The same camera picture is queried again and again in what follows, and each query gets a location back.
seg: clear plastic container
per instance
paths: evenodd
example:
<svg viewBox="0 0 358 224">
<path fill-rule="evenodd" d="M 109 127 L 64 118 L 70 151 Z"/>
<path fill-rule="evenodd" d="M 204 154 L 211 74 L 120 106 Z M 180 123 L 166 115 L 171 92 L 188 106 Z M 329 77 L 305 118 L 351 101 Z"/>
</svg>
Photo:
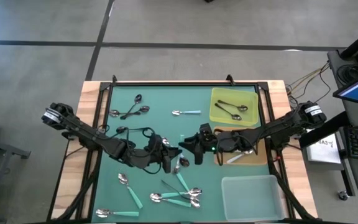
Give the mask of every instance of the clear plastic container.
<svg viewBox="0 0 358 224">
<path fill-rule="evenodd" d="M 218 100 L 222 100 L 232 105 L 246 105 L 247 111 L 241 112 L 235 106 L 221 105 L 225 110 L 232 114 L 241 116 L 240 121 L 233 120 L 228 112 L 215 106 Z M 211 96 L 211 105 L 209 108 L 209 118 L 226 124 L 237 124 L 242 126 L 252 126 L 258 122 L 258 94 L 251 91 L 230 90 L 226 88 L 213 88 Z"/>
<path fill-rule="evenodd" d="M 284 211 L 274 175 L 224 177 L 223 207 L 229 222 L 282 220 Z"/>
</svg>

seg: yellow plastic container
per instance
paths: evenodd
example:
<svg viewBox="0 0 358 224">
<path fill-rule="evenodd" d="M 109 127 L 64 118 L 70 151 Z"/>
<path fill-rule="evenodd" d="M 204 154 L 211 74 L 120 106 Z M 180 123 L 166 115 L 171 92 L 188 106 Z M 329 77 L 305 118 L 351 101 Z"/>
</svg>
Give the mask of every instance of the yellow plastic container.
<svg viewBox="0 0 358 224">
<path fill-rule="evenodd" d="M 215 106 L 218 100 L 225 101 L 232 105 L 246 105 L 247 111 L 240 112 L 236 107 L 230 105 L 219 104 L 225 110 L 232 114 L 241 116 L 240 121 L 233 120 L 228 112 Z M 252 126 L 258 122 L 258 94 L 250 91 L 230 90 L 226 88 L 213 88 L 211 96 L 211 105 L 209 107 L 209 118 L 211 121 L 237 124 L 242 126 Z"/>
</svg>

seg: gray carpet floor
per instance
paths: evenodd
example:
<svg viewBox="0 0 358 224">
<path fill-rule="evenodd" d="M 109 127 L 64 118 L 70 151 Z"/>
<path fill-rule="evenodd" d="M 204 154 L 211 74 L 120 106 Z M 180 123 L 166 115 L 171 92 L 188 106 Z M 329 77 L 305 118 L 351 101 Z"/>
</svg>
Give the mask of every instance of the gray carpet floor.
<svg viewBox="0 0 358 224">
<path fill-rule="evenodd" d="M 96 42 L 108 0 L 0 0 L 0 40 Z M 105 42 L 345 47 L 358 38 L 353 0 L 116 0 Z M 76 108 L 94 47 L 0 45 L 0 141 L 32 151 L 13 158 L 0 186 L 0 218 L 46 219 L 67 141 L 40 118 L 52 102 Z M 103 47 L 92 80 L 238 80 L 300 78 L 323 66 L 326 52 Z M 324 80 L 336 89 L 330 70 Z M 328 88 L 313 80 L 299 101 Z M 328 118 L 344 108 L 331 94 Z M 318 214 L 358 223 L 358 196 L 340 201 L 339 171 L 306 162 Z"/>
</svg>

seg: wooden table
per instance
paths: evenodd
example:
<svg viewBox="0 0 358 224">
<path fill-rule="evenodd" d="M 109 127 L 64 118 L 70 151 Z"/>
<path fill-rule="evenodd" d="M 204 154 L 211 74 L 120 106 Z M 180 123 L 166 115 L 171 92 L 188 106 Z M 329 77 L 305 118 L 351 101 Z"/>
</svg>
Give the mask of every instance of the wooden table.
<svg viewBox="0 0 358 224">
<path fill-rule="evenodd" d="M 236 82 L 267 82 L 270 90 L 270 98 L 272 101 L 274 117 L 279 118 L 290 111 L 290 105 L 285 91 L 284 81 L 282 80 L 261 80 L 261 81 L 236 81 Z M 99 87 L 101 82 L 90 81 L 84 82 L 81 92 L 80 102 L 78 103 L 78 109 L 76 115 L 85 123 L 92 125 L 94 120 L 96 102 L 99 93 Z M 99 117 L 99 124 L 102 124 L 104 109 L 106 107 L 108 91 L 105 91 L 103 95 L 103 101 L 101 106 L 101 116 Z M 267 111 L 267 104 L 265 97 L 261 97 L 262 105 L 264 107 L 264 114 L 266 122 L 269 122 L 269 113 Z M 298 141 L 292 141 L 291 144 L 298 145 Z M 72 141 L 68 145 L 67 154 L 81 147 L 78 141 Z M 62 167 L 62 174 L 60 181 L 57 185 L 57 192 L 55 200 L 52 201 L 51 206 L 52 213 L 51 218 L 59 217 L 66 208 L 73 201 L 75 196 L 81 187 L 81 181 L 83 178 L 83 170 L 86 160 L 87 150 L 84 149 L 75 154 L 72 154 L 66 159 Z M 299 149 L 287 147 L 283 150 L 283 158 L 285 161 L 285 168 L 287 172 L 288 182 L 291 191 L 299 202 L 306 208 L 306 210 L 314 217 L 317 217 L 316 207 L 314 205 L 313 195 L 311 193 L 310 184 L 308 180 L 308 174 L 306 173 L 305 164 L 303 162 L 303 156 Z M 91 170 L 94 167 L 95 161 L 93 160 Z M 86 217 L 88 212 L 89 201 L 91 191 L 89 190 L 85 197 L 83 216 Z"/>
</svg>

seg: white paper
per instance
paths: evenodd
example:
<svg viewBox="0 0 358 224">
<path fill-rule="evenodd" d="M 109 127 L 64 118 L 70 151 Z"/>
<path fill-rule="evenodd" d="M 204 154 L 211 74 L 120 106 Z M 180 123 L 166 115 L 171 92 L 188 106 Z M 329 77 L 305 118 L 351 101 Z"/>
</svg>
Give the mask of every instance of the white paper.
<svg viewBox="0 0 358 224">
<path fill-rule="evenodd" d="M 340 164 L 335 134 L 332 134 L 306 148 L 309 161 Z"/>
</svg>

